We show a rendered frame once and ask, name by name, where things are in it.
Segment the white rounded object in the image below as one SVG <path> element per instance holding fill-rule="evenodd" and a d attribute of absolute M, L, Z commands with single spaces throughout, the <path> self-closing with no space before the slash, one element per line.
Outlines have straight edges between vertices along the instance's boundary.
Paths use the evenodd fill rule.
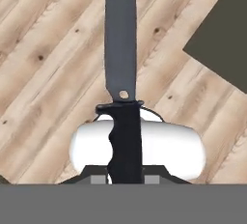
<path fill-rule="evenodd" d="M 201 136 L 188 126 L 167 123 L 147 107 L 140 110 L 143 167 L 163 165 L 172 176 L 186 181 L 198 178 L 206 166 Z M 87 165 L 107 165 L 112 157 L 109 133 L 113 119 L 99 115 L 81 125 L 71 136 L 69 160 L 80 174 Z"/>

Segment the black-handled grey-bladed knife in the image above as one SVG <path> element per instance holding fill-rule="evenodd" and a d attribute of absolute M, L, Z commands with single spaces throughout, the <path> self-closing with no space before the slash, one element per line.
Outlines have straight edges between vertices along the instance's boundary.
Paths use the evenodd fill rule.
<path fill-rule="evenodd" d="M 136 32 L 136 0 L 105 0 L 105 85 L 113 101 L 98 105 L 96 112 L 114 122 L 109 134 L 113 155 L 107 165 L 113 183 L 143 181 Z"/>

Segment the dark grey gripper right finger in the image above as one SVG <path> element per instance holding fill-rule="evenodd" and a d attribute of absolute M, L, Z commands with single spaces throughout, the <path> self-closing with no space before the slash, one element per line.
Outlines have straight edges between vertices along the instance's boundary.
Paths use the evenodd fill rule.
<path fill-rule="evenodd" d="M 145 165 L 143 167 L 143 175 L 144 184 L 189 184 L 186 180 L 172 176 L 163 165 Z"/>

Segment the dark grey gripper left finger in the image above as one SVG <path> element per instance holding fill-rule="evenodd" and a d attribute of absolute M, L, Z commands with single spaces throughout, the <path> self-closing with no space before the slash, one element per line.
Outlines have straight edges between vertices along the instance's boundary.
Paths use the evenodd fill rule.
<path fill-rule="evenodd" d="M 87 165 L 82 172 L 62 184 L 111 184 L 111 178 L 108 175 L 105 165 Z"/>

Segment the dark grey-brown flat panel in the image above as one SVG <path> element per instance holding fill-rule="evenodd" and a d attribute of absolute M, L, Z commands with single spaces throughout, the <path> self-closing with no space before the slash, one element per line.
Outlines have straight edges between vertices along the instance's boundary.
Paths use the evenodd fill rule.
<path fill-rule="evenodd" d="M 218 0 L 183 51 L 247 94 L 247 0 Z"/>

